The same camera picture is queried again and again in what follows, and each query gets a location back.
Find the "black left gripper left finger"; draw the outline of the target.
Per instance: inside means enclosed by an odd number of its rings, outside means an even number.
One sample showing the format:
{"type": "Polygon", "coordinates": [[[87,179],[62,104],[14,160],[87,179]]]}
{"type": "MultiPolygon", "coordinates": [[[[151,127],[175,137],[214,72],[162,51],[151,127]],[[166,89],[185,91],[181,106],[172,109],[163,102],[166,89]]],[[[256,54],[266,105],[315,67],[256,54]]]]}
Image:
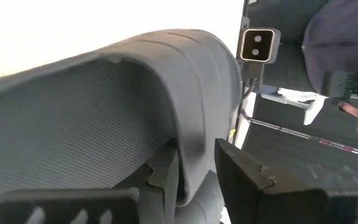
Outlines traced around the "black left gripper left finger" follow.
{"type": "Polygon", "coordinates": [[[0,196],[0,224],[173,224],[177,149],[166,146],[111,189],[21,190],[0,196]]]}

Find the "person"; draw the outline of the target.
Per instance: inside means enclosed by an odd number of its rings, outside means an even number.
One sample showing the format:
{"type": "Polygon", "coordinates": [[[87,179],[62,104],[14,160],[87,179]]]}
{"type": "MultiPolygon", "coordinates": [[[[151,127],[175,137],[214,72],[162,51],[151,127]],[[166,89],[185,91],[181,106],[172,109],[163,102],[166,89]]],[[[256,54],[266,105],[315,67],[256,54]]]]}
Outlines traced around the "person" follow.
{"type": "Polygon", "coordinates": [[[318,93],[327,72],[358,72],[358,0],[329,0],[310,20],[303,54],[318,93]]]}

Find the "white plastic bracket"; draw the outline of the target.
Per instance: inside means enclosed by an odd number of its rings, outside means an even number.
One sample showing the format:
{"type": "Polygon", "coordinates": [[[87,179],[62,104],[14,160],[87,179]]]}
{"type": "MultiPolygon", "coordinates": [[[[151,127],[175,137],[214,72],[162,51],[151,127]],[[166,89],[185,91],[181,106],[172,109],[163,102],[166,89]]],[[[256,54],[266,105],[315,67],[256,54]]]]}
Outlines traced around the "white plastic bracket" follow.
{"type": "Polygon", "coordinates": [[[314,121],[327,99],[326,96],[318,93],[288,90],[284,88],[279,88],[276,93],[261,94],[261,97],[266,100],[303,109],[305,112],[303,124],[305,126],[310,125],[314,121]]]}

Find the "black rubber slide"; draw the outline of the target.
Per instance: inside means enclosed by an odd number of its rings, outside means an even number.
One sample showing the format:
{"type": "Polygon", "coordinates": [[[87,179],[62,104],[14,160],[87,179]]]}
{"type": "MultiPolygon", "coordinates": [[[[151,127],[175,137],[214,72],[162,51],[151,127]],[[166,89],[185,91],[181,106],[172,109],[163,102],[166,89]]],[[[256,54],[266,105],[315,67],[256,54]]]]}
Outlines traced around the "black rubber slide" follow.
{"type": "Polygon", "coordinates": [[[0,196],[111,189],[166,146],[178,152],[173,224],[219,224],[214,168],[241,98],[215,35],[158,30],[0,78],[0,196]]]}

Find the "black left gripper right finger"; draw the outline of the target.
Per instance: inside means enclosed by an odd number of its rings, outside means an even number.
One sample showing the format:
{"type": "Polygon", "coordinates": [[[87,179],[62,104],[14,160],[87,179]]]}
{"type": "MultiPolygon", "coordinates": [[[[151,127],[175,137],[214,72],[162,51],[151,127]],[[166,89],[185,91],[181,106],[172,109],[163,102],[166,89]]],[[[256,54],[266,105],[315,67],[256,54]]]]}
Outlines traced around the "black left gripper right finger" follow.
{"type": "Polygon", "coordinates": [[[215,140],[219,185],[232,224],[358,224],[358,190],[309,187],[215,140]]]}

